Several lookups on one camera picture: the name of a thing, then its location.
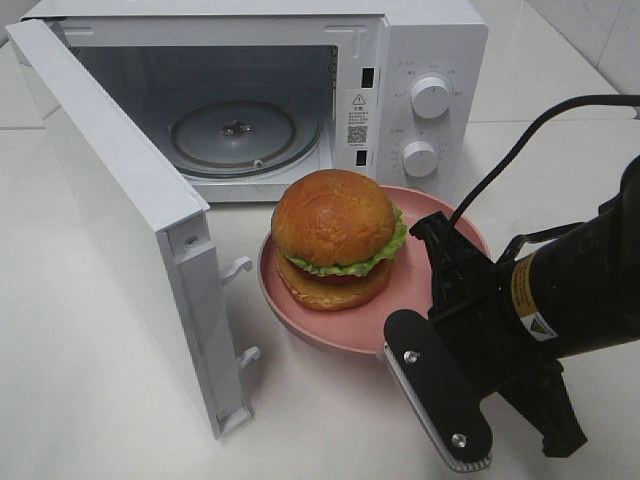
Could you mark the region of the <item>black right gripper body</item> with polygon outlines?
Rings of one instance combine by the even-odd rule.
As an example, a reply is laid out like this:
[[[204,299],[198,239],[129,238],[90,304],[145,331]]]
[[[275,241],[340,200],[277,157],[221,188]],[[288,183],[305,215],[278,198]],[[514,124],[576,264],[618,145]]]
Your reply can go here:
[[[435,332],[475,393],[499,393],[542,434],[547,457],[566,458],[587,442],[562,365],[510,326],[491,261],[441,262],[432,292]]]

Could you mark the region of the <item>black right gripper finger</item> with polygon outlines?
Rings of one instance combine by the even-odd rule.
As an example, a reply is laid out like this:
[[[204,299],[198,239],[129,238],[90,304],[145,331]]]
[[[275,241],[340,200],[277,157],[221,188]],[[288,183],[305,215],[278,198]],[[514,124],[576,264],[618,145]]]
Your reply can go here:
[[[442,211],[420,219],[409,233],[424,242],[431,265],[429,318],[482,296],[493,262],[456,228],[450,230]]]
[[[464,377],[435,323],[401,309],[384,324],[388,367],[445,464],[480,471],[491,464],[493,434],[480,396]]]

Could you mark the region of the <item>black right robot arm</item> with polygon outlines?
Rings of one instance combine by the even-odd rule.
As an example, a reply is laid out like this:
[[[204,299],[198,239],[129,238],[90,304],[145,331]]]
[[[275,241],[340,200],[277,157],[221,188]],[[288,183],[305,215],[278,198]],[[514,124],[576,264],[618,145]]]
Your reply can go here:
[[[445,461],[457,471],[488,463],[480,403],[493,393],[539,431],[546,456],[573,454],[586,436],[561,359],[639,337],[638,163],[595,218],[516,236],[497,260],[440,212],[411,234],[432,266],[432,305],[391,314],[386,350]]]

